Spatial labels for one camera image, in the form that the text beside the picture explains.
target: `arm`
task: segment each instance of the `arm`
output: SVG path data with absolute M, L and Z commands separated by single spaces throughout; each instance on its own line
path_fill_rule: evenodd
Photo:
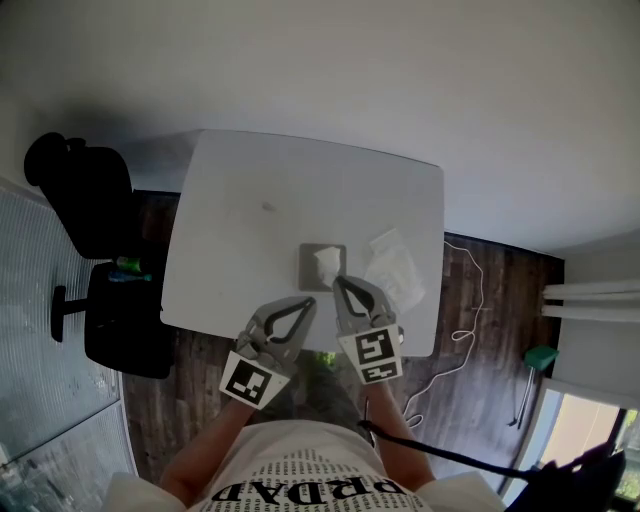
M 414 439 L 386 382 L 369 384 L 365 393 L 369 398 L 369 414 L 373 423 L 392 436 Z M 384 439 L 378 438 L 377 441 L 389 478 L 410 491 L 417 491 L 435 480 L 425 454 Z
M 173 458 L 160 479 L 160 487 L 186 507 L 192 506 L 253 411 L 252 407 L 232 399 L 213 423 Z

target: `dark wood flooring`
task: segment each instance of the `dark wood flooring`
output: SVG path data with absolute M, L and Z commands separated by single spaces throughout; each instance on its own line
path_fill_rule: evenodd
M 178 197 L 140 195 L 140 224 L 146 238 L 169 243 Z M 425 443 L 509 466 L 522 444 L 522 430 L 507 427 L 519 406 L 528 371 L 527 349 L 557 346 L 559 321 L 539 315 L 542 289 L 563 282 L 561 260 L 465 237 L 446 235 L 453 245 L 469 249 L 484 270 L 485 304 L 476 345 L 467 366 L 436 380 L 415 401 L 412 411 L 425 420 L 414 432 Z M 479 273 L 469 257 L 445 246 L 442 292 L 435 350 L 427 358 L 406 358 L 403 379 L 391 381 L 401 407 L 437 372 L 459 365 L 469 338 L 454 342 L 451 333 L 469 329 L 480 302 Z M 157 482 L 171 457 L 211 421 L 226 399 L 218 382 L 231 340 L 174 329 L 176 364 L 163 381 L 124 376 L 124 395 L 131 443 L 140 476 Z M 345 357 L 337 357 L 337 375 L 359 406 L 360 385 Z M 528 413 L 537 395 L 532 393 Z M 469 468 L 432 458 L 438 477 Z M 503 479 L 485 474 L 498 489 Z

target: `black cable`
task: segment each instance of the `black cable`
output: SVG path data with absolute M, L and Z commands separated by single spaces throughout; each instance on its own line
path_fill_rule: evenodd
M 419 450 L 421 452 L 430 453 L 431 455 L 436 455 L 437 457 L 449 459 L 454 462 L 459 462 L 460 464 L 466 464 L 467 466 L 472 466 L 474 468 L 490 471 L 492 473 L 503 475 L 508 478 L 520 478 L 521 480 L 525 480 L 526 482 L 531 482 L 536 476 L 539 476 L 538 471 L 532 471 L 532 470 L 518 471 L 517 469 L 494 466 L 493 464 L 488 464 L 480 460 L 472 459 L 471 457 L 467 457 L 466 455 L 460 455 L 459 453 L 442 450 L 441 448 L 434 448 L 433 446 L 422 444 L 422 443 L 419 443 L 418 441 L 412 441 L 410 439 L 402 439 L 401 437 L 391 436 L 387 434 L 384 430 L 382 430 L 380 427 L 378 427 L 374 423 L 371 423 L 368 420 L 362 420 L 358 422 L 358 425 L 365 428 L 369 432 L 373 432 L 378 437 L 382 439 L 386 439 L 387 441 L 401 444 L 402 446 L 406 446 L 407 448 L 413 448 L 414 450 Z

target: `white wall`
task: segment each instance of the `white wall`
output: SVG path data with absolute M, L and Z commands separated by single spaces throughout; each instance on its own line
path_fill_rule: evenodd
M 0 52 L 65 135 L 379 149 L 444 169 L 446 229 L 554 251 L 639 227 L 639 26 L 637 0 L 30 0 Z
M 620 257 L 629 258 L 632 256 L 632 254 L 628 252 L 629 249 L 640 249 L 640 229 L 627 231 L 626 233 L 622 233 L 620 235 L 603 238 L 587 244 L 567 247 L 566 249 L 558 251 L 557 256 L 565 259 L 575 254 L 621 252 L 626 253 L 627 256 L 622 254 Z M 582 259 L 582 261 L 586 264 L 589 263 L 589 259 Z M 607 267 L 604 268 L 606 269 L 604 270 L 604 272 L 606 272 L 607 274 L 615 271 L 613 269 L 607 269 Z M 624 269 L 628 269 L 629 266 L 628 264 L 625 264 L 622 266 L 622 268 L 622 272 L 628 272 L 628 270 Z M 577 273 L 578 275 L 598 272 L 598 269 L 594 269 L 593 265 L 591 265 L 590 269 L 583 270 L 580 265 L 580 260 L 576 261 L 576 265 L 573 265 L 570 270 Z
M 31 187 L 24 177 L 23 161 L 43 128 L 43 115 L 0 75 L 0 178 L 37 194 L 40 189 Z
M 640 248 L 628 241 L 568 255 L 565 282 L 640 278 Z M 640 400 L 640 324 L 563 319 L 558 348 L 554 379 Z
M 137 190 L 182 192 L 201 130 L 154 137 L 117 145 Z

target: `white table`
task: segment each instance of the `white table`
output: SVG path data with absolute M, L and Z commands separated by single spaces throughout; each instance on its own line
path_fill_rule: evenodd
M 162 295 L 162 321 L 235 338 L 255 309 L 297 288 L 300 243 L 347 246 L 363 277 L 369 242 L 397 228 L 426 294 L 398 315 L 403 355 L 428 356 L 438 321 L 443 250 L 439 167 L 341 144 L 211 130 L 201 135 L 180 198 Z M 305 348 L 338 351 L 330 293 Z

